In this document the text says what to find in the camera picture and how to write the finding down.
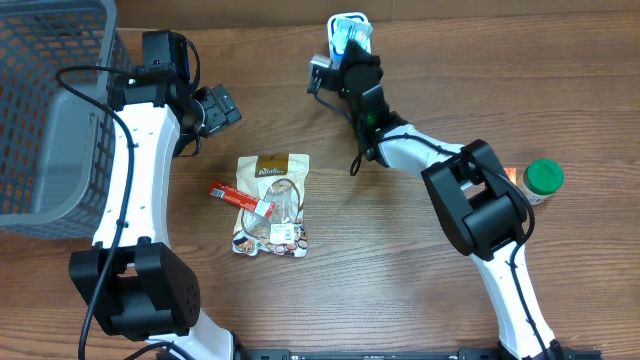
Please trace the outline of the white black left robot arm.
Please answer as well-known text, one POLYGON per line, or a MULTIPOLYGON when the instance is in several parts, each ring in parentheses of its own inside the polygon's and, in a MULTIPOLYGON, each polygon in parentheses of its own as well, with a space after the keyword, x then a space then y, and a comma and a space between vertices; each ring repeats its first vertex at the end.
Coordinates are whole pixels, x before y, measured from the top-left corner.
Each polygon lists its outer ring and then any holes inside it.
POLYGON ((167 226, 171 162, 190 143, 240 120, 226 88, 200 86, 195 45, 170 30, 142 36, 143 62, 106 68, 108 99, 88 103, 116 125, 105 208, 92 246, 72 253, 69 274, 88 305, 77 356, 93 321, 110 336, 143 341, 166 359, 246 359, 237 336, 202 309, 196 274, 173 252, 167 226))

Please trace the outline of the small orange box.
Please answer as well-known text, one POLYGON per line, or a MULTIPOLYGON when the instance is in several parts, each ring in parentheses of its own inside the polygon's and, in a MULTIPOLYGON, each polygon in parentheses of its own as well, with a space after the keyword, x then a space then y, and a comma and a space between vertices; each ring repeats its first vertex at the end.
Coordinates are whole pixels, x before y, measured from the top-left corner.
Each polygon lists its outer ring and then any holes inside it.
POLYGON ((504 171, 507 178, 514 184, 517 184, 517 169, 515 167, 505 167, 504 171))

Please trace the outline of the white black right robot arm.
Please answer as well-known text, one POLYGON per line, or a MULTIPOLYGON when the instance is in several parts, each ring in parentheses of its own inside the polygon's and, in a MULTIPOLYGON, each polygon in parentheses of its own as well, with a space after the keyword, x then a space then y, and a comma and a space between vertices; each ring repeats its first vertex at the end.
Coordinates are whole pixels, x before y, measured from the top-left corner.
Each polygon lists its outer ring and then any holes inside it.
POLYGON ((492 147, 439 141, 390 109, 378 56, 347 42, 341 62, 315 55, 309 62, 311 94, 335 92, 363 160, 403 170, 423 180, 451 245, 474 263, 489 295, 504 359, 561 359, 564 350, 540 310, 529 276, 525 244, 536 219, 528 199, 508 177, 492 147))

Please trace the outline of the red snack stick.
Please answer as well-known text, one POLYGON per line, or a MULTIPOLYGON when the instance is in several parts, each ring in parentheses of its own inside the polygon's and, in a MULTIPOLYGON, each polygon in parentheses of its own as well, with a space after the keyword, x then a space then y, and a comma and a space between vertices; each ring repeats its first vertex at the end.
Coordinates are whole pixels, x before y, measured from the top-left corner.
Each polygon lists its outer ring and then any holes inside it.
POLYGON ((213 182, 209 194, 264 219, 270 219, 275 210, 274 202, 262 200, 219 181, 213 182))

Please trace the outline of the teal wet wipes pack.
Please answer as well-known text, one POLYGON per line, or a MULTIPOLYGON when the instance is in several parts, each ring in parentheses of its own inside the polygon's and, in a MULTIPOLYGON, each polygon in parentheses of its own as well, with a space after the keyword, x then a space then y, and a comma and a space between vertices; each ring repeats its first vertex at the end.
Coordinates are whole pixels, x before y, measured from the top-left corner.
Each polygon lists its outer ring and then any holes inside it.
POLYGON ((371 35, 373 26, 356 18, 338 17, 331 25, 331 38, 329 40, 331 54, 342 57, 349 40, 354 40, 368 53, 371 52, 371 35))

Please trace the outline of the beige Pantree snack pouch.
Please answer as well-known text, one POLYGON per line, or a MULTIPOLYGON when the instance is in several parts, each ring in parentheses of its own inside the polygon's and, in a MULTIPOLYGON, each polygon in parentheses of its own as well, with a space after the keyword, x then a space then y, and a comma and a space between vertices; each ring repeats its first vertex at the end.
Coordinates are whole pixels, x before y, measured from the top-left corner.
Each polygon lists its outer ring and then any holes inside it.
POLYGON ((274 206, 268 217, 242 209, 231 241, 237 254, 302 258, 307 254, 304 225, 305 181, 309 174, 307 154, 271 154, 241 157, 236 188, 274 206))

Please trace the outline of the green lid jar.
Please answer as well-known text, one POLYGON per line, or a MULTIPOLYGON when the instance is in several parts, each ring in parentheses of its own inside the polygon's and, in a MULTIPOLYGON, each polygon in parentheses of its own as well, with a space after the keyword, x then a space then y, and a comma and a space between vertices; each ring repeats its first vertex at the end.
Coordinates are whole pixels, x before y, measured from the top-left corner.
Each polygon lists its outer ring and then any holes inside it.
POLYGON ((531 205, 539 205, 556 193, 564 183, 564 171, 551 159, 537 159, 529 164, 518 186, 531 205))

